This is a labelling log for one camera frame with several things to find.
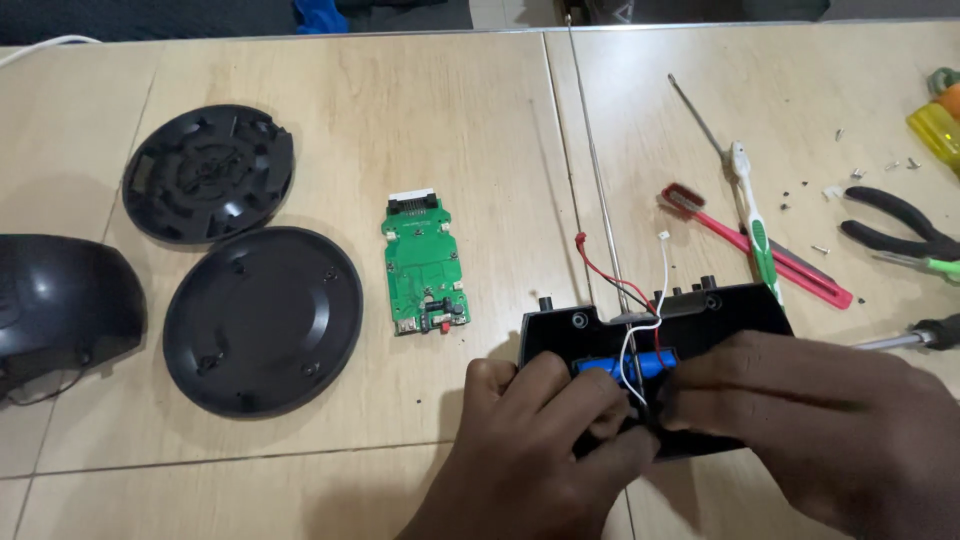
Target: blue battery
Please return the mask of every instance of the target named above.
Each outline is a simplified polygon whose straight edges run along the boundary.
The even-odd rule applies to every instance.
[[[643,374],[645,379],[656,377],[661,371],[663,371],[663,366],[661,366],[660,361],[657,360],[656,352],[640,353],[637,356],[640,360],[640,373]],[[677,358],[674,356],[672,349],[664,349],[660,351],[660,358],[663,359],[663,363],[666,364],[667,367],[677,366]],[[609,373],[610,376],[613,377],[617,382],[623,382],[620,377],[619,356],[616,358],[584,358],[582,360],[573,362],[573,367],[577,373],[593,367],[598,367]],[[630,382],[630,384],[636,384],[634,362],[630,356],[624,356],[623,367],[627,370],[627,380]]]

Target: tile floor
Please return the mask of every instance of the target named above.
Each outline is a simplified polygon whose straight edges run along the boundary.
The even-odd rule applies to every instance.
[[[554,0],[470,0],[475,30],[560,26]]]

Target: white wire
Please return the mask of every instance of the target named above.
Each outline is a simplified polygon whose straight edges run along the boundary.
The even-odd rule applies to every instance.
[[[627,381],[627,372],[623,371],[623,356],[627,353],[627,343],[630,342],[630,336],[634,335],[634,332],[643,331],[643,330],[655,330],[655,329],[658,329],[660,325],[663,323],[663,319],[660,318],[660,308],[663,306],[663,298],[666,296],[667,279],[669,278],[669,269],[670,269],[670,266],[667,264],[667,261],[666,261],[666,236],[663,236],[663,235],[660,237],[660,253],[663,255],[663,289],[662,289],[663,292],[660,294],[660,299],[657,301],[657,311],[655,312],[655,314],[657,315],[657,322],[649,326],[633,327],[627,330],[627,335],[625,335],[623,338],[623,346],[620,347],[620,377],[623,378],[623,383],[626,384],[627,388],[629,388],[630,391],[634,393],[636,398],[640,400],[643,406],[647,406],[647,401],[644,400],[643,396],[640,395],[638,391],[636,391],[636,388],[633,388],[633,386],[630,385],[630,383]],[[642,374],[637,373],[636,380],[637,382],[643,384]]]
[[[46,49],[47,47],[53,47],[54,45],[60,45],[62,43],[71,43],[74,41],[79,41],[82,43],[100,43],[101,42],[94,39],[93,37],[86,37],[86,36],[54,37],[53,39],[47,39],[46,41],[41,41],[40,43],[35,43],[33,45],[30,45],[29,47],[24,47],[19,51],[9,55],[8,57],[5,57],[4,59],[0,59],[0,67],[10,65],[11,63],[14,63],[15,61],[18,61],[23,57],[33,54],[36,51],[39,51],[41,49]]]

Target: red wire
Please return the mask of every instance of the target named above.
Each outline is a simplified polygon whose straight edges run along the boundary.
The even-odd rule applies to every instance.
[[[589,266],[590,269],[596,272],[597,274],[600,274],[601,276],[603,276],[604,278],[607,278],[612,282],[618,282],[618,283],[622,283],[632,287],[636,291],[636,294],[640,295],[640,298],[643,299],[643,302],[647,303],[647,308],[653,311],[655,315],[657,314],[657,309],[654,307],[653,304],[650,303],[649,300],[647,300],[647,296],[643,294],[643,291],[640,290],[640,287],[626,280],[618,280],[613,276],[609,276],[605,274],[603,271],[601,271],[599,268],[594,266],[592,262],[590,262],[590,259],[587,258],[587,251],[584,249],[584,242],[587,241],[587,233],[577,233],[577,236],[574,241],[577,244],[577,251],[580,252],[580,257],[584,259],[584,264]],[[660,357],[660,328],[654,329],[654,351],[657,352],[657,361],[660,363],[660,366],[663,369],[669,369],[667,368],[666,364],[663,362],[663,358]]]

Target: green circuit board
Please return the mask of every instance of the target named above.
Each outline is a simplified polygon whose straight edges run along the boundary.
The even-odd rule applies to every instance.
[[[433,190],[391,195],[381,231],[394,335],[470,322],[450,212]]]

